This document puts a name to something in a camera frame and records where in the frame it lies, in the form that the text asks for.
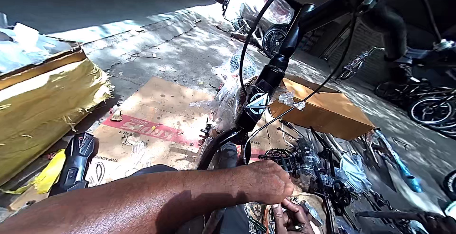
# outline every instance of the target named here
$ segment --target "brake cable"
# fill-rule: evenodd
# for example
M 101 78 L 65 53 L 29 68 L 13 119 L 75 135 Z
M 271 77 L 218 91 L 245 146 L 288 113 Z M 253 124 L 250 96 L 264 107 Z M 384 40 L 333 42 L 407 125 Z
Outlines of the brake cable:
M 259 20 L 261 19 L 261 17 L 263 16 L 263 14 L 265 13 L 265 11 L 268 9 L 268 7 L 272 4 L 274 0 L 268 0 L 265 4 L 265 6 L 263 6 L 263 8 L 261 9 L 261 11 L 259 12 L 257 18 L 255 19 L 255 22 L 254 22 L 254 26 L 250 28 L 250 31 L 248 33 L 248 36 L 245 40 L 245 43 L 244 43 L 244 47 L 242 48 L 242 53 L 241 53 L 241 59 L 240 59 L 240 62 L 239 62 L 239 80 L 241 82 L 241 87 L 244 91 L 244 94 L 246 94 L 247 96 L 247 90 L 245 89 L 245 86 L 244 86 L 244 83 L 242 81 L 242 64 L 243 64 L 243 60 L 244 60 L 244 57 L 245 57 L 245 53 L 247 51 L 247 46 L 248 46 L 248 41 L 251 39 L 252 37 L 252 34 L 253 34 L 253 31 L 255 29 L 255 27 L 258 25 L 259 23 Z M 353 10 L 353 13 L 352 13 L 352 16 L 351 16 L 351 22 L 350 22 L 350 33 L 348 35 L 348 41 L 347 41 L 347 46 L 345 46 L 345 49 L 342 53 L 342 56 L 339 60 L 339 62 L 337 63 L 336 67 L 333 69 L 333 71 L 331 72 L 331 74 L 329 74 L 328 78 L 326 78 L 326 80 L 324 82 L 322 82 L 322 84 L 320 86 L 318 86 L 317 89 L 315 89 L 315 91 L 311 92 L 311 94 L 309 94 L 307 97 L 305 97 L 303 100 L 301 100 L 300 102 L 303 102 L 303 101 L 306 101 L 308 100 L 310 97 L 312 97 L 314 94 L 316 94 L 318 91 L 320 91 L 320 89 L 326 85 L 326 83 L 335 75 L 335 73 L 337 72 L 337 70 L 339 69 L 339 67 L 342 65 L 344 59 L 345 59 L 345 56 L 347 55 L 347 52 L 348 52 L 348 48 L 350 47 L 350 44 L 352 42 L 352 38 L 353 38 L 353 33 L 355 31 L 355 25 L 356 25 L 356 19 L 357 19 L 357 11 L 356 9 Z M 261 130 L 263 130 L 264 128 L 266 128 L 267 126 L 269 126 L 270 124 L 272 124 L 274 121 L 278 120 L 279 118 L 282 118 L 284 115 L 288 114 L 289 112 L 291 112 L 294 108 L 290 108 L 288 109 L 287 111 L 285 111 L 284 113 L 280 114 L 279 116 L 277 116 L 276 118 L 274 118 L 273 120 L 269 121 L 268 123 L 266 123 L 265 125 L 261 126 L 258 130 L 256 130 L 255 132 L 252 133 L 252 135 L 247 139 L 247 141 L 245 142 L 243 148 L 241 149 L 242 150 L 242 161 L 244 162 L 245 165 L 247 165 L 247 159 L 245 157 L 245 147 L 247 146 L 247 144 L 252 140 L 253 137 L 255 137 Z

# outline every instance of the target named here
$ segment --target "plastic bag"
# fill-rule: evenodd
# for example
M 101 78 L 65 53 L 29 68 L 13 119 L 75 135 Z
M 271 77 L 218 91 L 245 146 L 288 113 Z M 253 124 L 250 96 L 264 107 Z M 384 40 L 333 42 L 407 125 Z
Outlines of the plastic bag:
M 0 28 L 0 32 L 8 38 L 0 41 L 0 73 L 41 63 L 54 53 L 71 49 L 69 44 L 40 35 L 20 23 L 16 23 L 14 29 Z
M 216 132 L 223 132 L 235 126 L 236 116 L 241 98 L 241 83 L 239 82 L 239 62 L 242 50 L 238 49 L 221 66 L 212 67 L 211 71 L 223 82 L 223 86 L 214 100 L 192 102 L 189 106 L 198 107 L 201 113 L 209 113 L 209 120 Z M 258 76 L 260 71 L 252 57 L 244 57 L 242 79 L 247 83 Z
M 362 167 L 362 159 L 359 155 L 353 155 L 350 158 L 348 153 L 342 155 L 340 168 L 335 168 L 336 177 L 338 177 L 345 185 L 352 187 L 356 193 L 369 192 L 372 184 L 367 179 Z
M 230 0 L 225 11 L 225 19 L 231 23 L 237 23 L 237 19 L 241 17 L 254 20 L 266 2 L 267 0 Z M 272 24 L 290 23 L 294 12 L 285 0 L 274 0 L 261 19 L 266 21 L 267 29 Z
M 302 110 L 304 109 L 305 107 L 305 102 L 304 101 L 301 101 L 301 102 L 295 102 L 294 100 L 294 97 L 295 97 L 295 91 L 292 90 L 291 92 L 287 91 L 285 93 L 282 93 L 280 96 L 279 96 L 279 102 L 280 103 L 283 103 L 285 105 L 288 105 L 290 107 L 293 107 L 293 108 L 296 108 L 296 109 L 299 109 L 299 110 Z
M 310 141 L 305 138 L 299 138 L 296 141 L 298 148 L 303 153 L 304 162 L 301 164 L 299 169 L 300 173 L 306 173 L 316 179 L 314 168 L 320 163 L 320 157 L 316 154 Z
M 243 17 L 254 20 L 258 16 L 260 10 L 265 6 L 268 0 L 245 0 Z M 265 11 L 262 19 L 265 19 L 272 24 L 288 24 L 291 22 L 294 14 L 293 8 L 285 0 L 274 0 Z

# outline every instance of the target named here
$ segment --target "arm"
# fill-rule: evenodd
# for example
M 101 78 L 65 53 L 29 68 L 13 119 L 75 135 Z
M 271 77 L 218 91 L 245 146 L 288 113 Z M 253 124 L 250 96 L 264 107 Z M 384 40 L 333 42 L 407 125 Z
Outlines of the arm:
M 0 224 L 0 233 L 168 233 L 218 208 L 279 203 L 294 185 L 274 162 L 214 171 L 143 174 L 39 202 Z

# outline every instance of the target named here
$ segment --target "forearm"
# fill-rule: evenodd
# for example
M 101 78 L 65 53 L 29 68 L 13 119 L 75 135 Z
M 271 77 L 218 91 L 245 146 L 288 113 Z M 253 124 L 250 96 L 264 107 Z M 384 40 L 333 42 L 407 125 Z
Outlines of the forearm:
M 0 232 L 166 233 L 214 209 L 255 200 L 242 168 L 144 174 L 68 192 L 11 217 Z

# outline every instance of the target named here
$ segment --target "cardboard box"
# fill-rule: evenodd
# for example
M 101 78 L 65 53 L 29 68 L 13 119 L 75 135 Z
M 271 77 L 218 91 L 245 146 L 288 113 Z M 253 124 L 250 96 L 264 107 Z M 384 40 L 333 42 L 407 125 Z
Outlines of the cardboard box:
M 71 49 L 55 53 L 39 64 L 30 64 L 8 73 L 0 73 L 0 90 L 87 58 L 80 44 L 62 39 L 57 41 L 67 43 Z
M 67 61 L 81 56 L 85 56 L 83 51 L 77 51 L 50 65 L 44 63 L 41 66 L 52 68 L 44 73 L 37 67 L 10 76 L 24 78 L 17 83 L 13 79 L 0 82 L 8 84 L 0 89 L 0 185 L 70 131 L 90 109 L 111 97 L 108 75 L 93 62 L 88 58 Z
M 301 101 L 319 85 L 297 76 L 287 75 L 283 79 L 288 91 L 294 90 L 294 100 Z M 290 109 L 289 106 L 275 101 L 269 106 L 273 117 Z M 330 133 L 334 137 L 353 140 L 375 128 L 361 109 L 341 92 L 323 87 L 310 97 L 301 110 L 294 109 L 283 117 L 284 120 L 316 131 Z

